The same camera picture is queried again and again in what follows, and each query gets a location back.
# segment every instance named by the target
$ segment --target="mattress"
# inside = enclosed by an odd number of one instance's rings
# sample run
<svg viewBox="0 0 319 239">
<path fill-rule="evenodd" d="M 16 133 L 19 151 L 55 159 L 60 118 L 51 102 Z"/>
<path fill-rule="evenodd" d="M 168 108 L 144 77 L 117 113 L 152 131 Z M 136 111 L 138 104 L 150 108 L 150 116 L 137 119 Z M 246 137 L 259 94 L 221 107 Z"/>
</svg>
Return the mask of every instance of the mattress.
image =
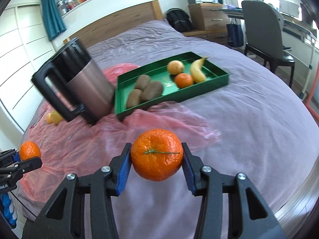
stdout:
<svg viewBox="0 0 319 239">
<path fill-rule="evenodd" d="M 300 99 L 277 76 L 238 51 L 184 37 L 166 21 L 142 24 L 88 51 L 101 69 L 119 63 L 143 66 L 191 51 L 228 72 L 226 87 L 181 103 L 221 133 L 219 142 L 193 154 L 220 173 L 246 173 L 274 213 L 305 181 L 319 155 L 319 128 Z M 28 199 L 21 187 L 16 194 L 39 213 L 42 203 Z M 201 198 L 187 190 L 181 169 L 160 183 L 132 170 L 125 191 L 112 202 L 121 239 L 191 239 Z M 224 200 L 222 238 L 227 237 L 227 205 Z"/>
</svg>

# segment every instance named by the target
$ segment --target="desk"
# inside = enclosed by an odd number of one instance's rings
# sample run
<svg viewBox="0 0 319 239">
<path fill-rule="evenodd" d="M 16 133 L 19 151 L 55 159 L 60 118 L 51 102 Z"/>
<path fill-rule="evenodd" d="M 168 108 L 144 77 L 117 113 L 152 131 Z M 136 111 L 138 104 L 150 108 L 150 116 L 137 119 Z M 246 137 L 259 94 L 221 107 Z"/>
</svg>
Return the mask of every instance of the desk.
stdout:
<svg viewBox="0 0 319 239">
<path fill-rule="evenodd" d="M 245 20 L 244 19 L 244 13 L 242 9 L 221 9 L 229 18 L 234 18 L 234 19 L 240 19 L 240 20 Z M 311 75 L 311 70 L 312 70 L 312 65 L 311 62 L 314 58 L 315 55 L 315 42 L 317 41 L 317 33 L 316 30 L 313 29 L 312 27 L 306 25 L 303 22 L 300 22 L 296 20 L 293 17 L 290 17 L 288 15 L 283 15 L 284 18 L 284 27 L 283 27 L 283 32 L 286 32 L 298 39 L 300 39 L 303 43 L 305 42 L 305 39 L 309 40 L 311 45 L 312 45 L 312 52 L 311 52 L 311 57 L 310 57 L 310 64 L 308 65 L 309 71 L 308 75 L 306 78 L 306 83 L 299 95 L 299 98 L 301 100 L 304 100 L 305 97 L 305 92 L 307 85 L 310 80 L 310 75 Z"/>
</svg>

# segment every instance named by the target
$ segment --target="green tray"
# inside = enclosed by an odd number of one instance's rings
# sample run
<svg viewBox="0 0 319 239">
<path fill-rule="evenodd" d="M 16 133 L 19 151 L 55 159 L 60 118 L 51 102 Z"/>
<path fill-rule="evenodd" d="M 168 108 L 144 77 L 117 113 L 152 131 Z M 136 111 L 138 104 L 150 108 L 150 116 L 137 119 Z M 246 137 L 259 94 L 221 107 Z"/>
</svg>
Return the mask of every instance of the green tray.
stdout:
<svg viewBox="0 0 319 239">
<path fill-rule="evenodd" d="M 171 76 L 166 70 L 168 63 L 173 60 L 179 60 L 183 62 L 185 66 L 184 72 L 189 73 L 192 62 L 200 58 L 200 56 L 194 54 L 193 52 L 187 52 L 162 59 L 120 75 L 117 78 L 117 88 L 115 90 L 114 111 L 117 118 L 120 121 L 123 121 L 126 116 L 130 115 L 136 109 L 147 110 L 150 106 L 157 105 L 165 101 L 182 102 L 195 96 L 226 86 L 228 84 L 229 74 L 207 60 L 202 67 L 202 71 L 207 77 L 205 82 L 197 83 L 184 89 L 179 89 L 176 86 L 174 83 L 175 76 Z M 143 74 L 149 75 L 151 77 L 151 81 L 160 81 L 164 86 L 163 94 L 161 97 L 139 104 L 127 110 L 127 97 L 134 89 L 137 78 Z"/>
</svg>

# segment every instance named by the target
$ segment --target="brown kiwi fruit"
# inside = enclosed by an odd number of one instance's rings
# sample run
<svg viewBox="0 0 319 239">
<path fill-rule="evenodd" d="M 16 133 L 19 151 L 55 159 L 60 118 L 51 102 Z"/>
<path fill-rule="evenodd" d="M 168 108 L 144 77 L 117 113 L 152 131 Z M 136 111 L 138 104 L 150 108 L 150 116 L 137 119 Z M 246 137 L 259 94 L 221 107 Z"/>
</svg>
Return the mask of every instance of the brown kiwi fruit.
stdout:
<svg viewBox="0 0 319 239">
<path fill-rule="evenodd" d="M 133 108 L 140 104 L 141 93 L 142 91 L 139 89 L 134 89 L 130 92 L 126 101 L 126 109 Z"/>
<path fill-rule="evenodd" d="M 164 87 L 161 82 L 153 81 L 146 86 L 145 90 L 141 94 L 141 102 L 148 102 L 152 99 L 160 97 L 163 93 Z"/>
<path fill-rule="evenodd" d="M 148 75 L 146 75 L 146 74 L 141 75 L 136 80 L 134 89 L 140 89 L 140 90 L 144 91 L 146 86 L 149 85 L 150 82 L 151 82 L 151 78 Z"/>
</svg>

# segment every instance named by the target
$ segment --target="backpack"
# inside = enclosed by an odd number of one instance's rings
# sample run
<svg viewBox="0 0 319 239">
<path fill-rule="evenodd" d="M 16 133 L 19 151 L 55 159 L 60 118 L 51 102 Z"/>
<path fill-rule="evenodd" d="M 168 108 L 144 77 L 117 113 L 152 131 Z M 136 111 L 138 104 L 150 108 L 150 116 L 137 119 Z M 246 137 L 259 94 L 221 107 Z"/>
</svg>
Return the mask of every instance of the backpack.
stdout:
<svg viewBox="0 0 319 239">
<path fill-rule="evenodd" d="M 178 32 L 186 32 L 194 29 L 189 16 L 182 9 L 172 8 L 167 11 L 168 23 Z"/>
</svg>

